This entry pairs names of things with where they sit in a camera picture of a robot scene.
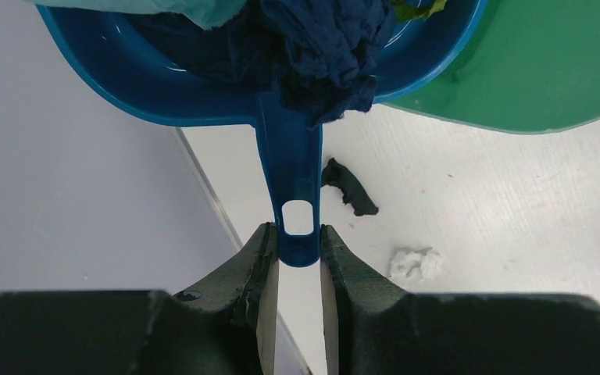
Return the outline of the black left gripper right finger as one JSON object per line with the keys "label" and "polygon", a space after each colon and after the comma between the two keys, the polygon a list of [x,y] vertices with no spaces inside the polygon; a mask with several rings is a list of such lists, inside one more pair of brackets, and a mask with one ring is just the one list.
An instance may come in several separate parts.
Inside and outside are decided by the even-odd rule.
{"label": "black left gripper right finger", "polygon": [[600,305],[572,294],[416,294],[320,230],[331,374],[600,374]]}

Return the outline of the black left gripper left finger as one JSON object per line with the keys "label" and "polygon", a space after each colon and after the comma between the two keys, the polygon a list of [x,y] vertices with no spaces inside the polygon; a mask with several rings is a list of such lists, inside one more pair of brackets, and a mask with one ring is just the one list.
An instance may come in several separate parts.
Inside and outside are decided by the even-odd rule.
{"label": "black left gripper left finger", "polygon": [[176,294],[0,291],[0,374],[271,374],[277,229]]}

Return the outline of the blue plastic dustpan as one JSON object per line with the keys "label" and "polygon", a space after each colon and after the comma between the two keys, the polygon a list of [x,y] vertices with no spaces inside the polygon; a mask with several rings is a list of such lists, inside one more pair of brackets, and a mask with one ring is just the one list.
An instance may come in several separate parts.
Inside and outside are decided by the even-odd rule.
{"label": "blue plastic dustpan", "polygon": [[[486,1],[449,1],[427,20],[395,28],[375,74],[375,103],[429,84],[464,49]],[[278,255],[289,266],[320,257],[323,132],[303,126],[278,97],[253,86],[200,79],[152,47],[113,12],[39,6],[45,26],[77,75],[98,95],[138,119],[171,127],[249,124],[278,230]]]}

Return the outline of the green paper scrap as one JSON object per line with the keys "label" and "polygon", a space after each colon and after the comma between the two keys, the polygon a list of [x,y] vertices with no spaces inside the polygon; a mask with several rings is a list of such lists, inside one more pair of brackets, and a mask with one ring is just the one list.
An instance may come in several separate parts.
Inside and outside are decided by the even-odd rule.
{"label": "green paper scrap", "polygon": [[407,1],[390,1],[398,23],[408,22],[419,19],[427,19],[435,13],[441,12],[447,3],[447,0],[434,0],[428,5],[410,5]]}

